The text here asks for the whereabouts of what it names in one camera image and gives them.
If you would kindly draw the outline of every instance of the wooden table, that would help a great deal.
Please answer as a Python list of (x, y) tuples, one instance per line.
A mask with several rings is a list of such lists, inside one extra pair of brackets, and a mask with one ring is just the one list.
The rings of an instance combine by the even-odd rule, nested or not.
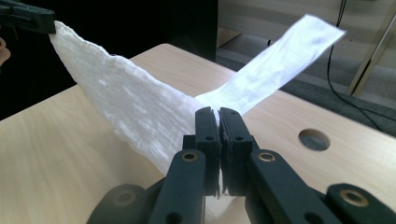
[[(234, 71), (167, 44), (132, 61), (191, 96)], [(396, 139), (277, 91), (244, 115), (261, 148), (280, 153), (312, 188), (349, 183), (396, 210)], [(330, 139), (315, 151), (299, 140), (312, 129)], [(0, 122), (0, 223), (85, 223), (112, 188), (147, 188), (162, 174), (135, 153), (74, 86)], [(249, 223), (237, 198), (213, 223)]]

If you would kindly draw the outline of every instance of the crumpled fabric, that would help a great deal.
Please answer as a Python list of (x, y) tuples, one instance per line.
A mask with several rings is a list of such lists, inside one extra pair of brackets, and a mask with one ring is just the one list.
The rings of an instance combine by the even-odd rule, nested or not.
[[(72, 78), (115, 134), (164, 175), (182, 149), (183, 135), (195, 132), (195, 111), (224, 106), (243, 115), (298, 75), (344, 33), (318, 18), (304, 16), (222, 87), (194, 98), (130, 60), (108, 54), (61, 21), (55, 26), (56, 35), (49, 39)], [(205, 219), (219, 217), (232, 200), (229, 196), (206, 197)]]

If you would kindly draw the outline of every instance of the white cloth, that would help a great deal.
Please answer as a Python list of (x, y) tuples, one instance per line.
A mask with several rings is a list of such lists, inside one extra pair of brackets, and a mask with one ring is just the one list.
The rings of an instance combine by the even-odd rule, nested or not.
[(244, 115), (300, 74), (344, 33), (315, 16), (304, 15), (231, 80), (195, 99), (215, 110), (228, 107)]
[[(173, 156), (181, 150), (183, 135), (194, 134), (196, 110), (206, 105), (226, 106), (245, 113), (313, 62), (342, 33), (313, 17), (305, 16), (299, 24), (220, 90), (196, 99), (158, 81), (130, 60), (109, 55), (60, 21), (55, 22), (56, 35), (49, 38), (72, 78), (109, 121), (116, 135), (166, 175)], [(293, 49), (298, 45), (306, 48), (304, 52)], [(264, 91), (273, 78), (275, 84)], [(219, 217), (232, 199), (207, 197), (206, 220)]]

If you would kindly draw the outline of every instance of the electrical wire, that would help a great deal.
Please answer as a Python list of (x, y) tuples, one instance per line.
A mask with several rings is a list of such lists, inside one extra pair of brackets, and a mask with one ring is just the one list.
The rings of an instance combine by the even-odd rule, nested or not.
[[(341, 6), (340, 6), (339, 12), (338, 12), (338, 19), (337, 19), (337, 23), (336, 23), (336, 25), (335, 25), (336, 27), (339, 27), (339, 26), (340, 26), (341, 19), (343, 18), (343, 15), (344, 15), (344, 9), (345, 9), (345, 7), (346, 7), (346, 3), (347, 3), (347, 0), (342, 0), (342, 1), (341, 1)], [(395, 122), (396, 122), (396, 119), (393, 119), (393, 118), (391, 118), (391, 117), (382, 115), (382, 114), (377, 113), (377, 112), (375, 112), (375, 111), (373, 111), (373, 110), (361, 108), (361, 107), (359, 107), (359, 106), (357, 106), (357, 105), (354, 105), (353, 103), (351, 103), (351, 102), (349, 102), (348, 100), (346, 100), (345, 98), (343, 98), (340, 94), (338, 94), (337, 91), (335, 91), (334, 87), (332, 86), (332, 83), (330, 82), (330, 67), (331, 67), (332, 51), (333, 51), (333, 49), (334, 49), (334, 45), (332, 45), (332, 47), (331, 47), (331, 49), (330, 49), (329, 60), (328, 60), (328, 62), (327, 62), (327, 81), (328, 81), (328, 83), (329, 83), (330, 89), (332, 90), (332, 92), (333, 92), (341, 101), (343, 101), (343, 102), (346, 103), (347, 105), (350, 105), (350, 106), (356, 108), (357, 110), (359, 110), (359, 111), (363, 114), (363, 116), (366, 117), (366, 118), (375, 126), (375, 128), (376, 128), (377, 130), (379, 130), (380, 132), (383, 132), (382, 129), (379, 127), (379, 125), (378, 125), (369, 115), (367, 115), (367, 113), (365, 113), (365, 111), (370, 112), (370, 113), (374, 113), (374, 114), (376, 114), (376, 115), (378, 115), (378, 116), (384, 117), (384, 118), (386, 118), (386, 119), (393, 120), (393, 121), (395, 121)]]

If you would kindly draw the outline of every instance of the dark floor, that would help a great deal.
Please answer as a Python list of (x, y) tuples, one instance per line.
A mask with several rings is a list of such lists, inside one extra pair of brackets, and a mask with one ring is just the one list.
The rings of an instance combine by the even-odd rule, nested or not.
[[(238, 71), (253, 57), (268, 47), (268, 40), (251, 35), (239, 35), (217, 50), (216, 63)], [(358, 63), (332, 59), (332, 91), (326, 76), (328, 53), (324, 53), (315, 63), (303, 71), (291, 82), (281, 88), (282, 91), (298, 96), (315, 105), (322, 106), (346, 118), (360, 122), (383, 133), (396, 137), (396, 109), (393, 99), (376, 96), (378, 104), (345, 94), (352, 72), (359, 67)]]

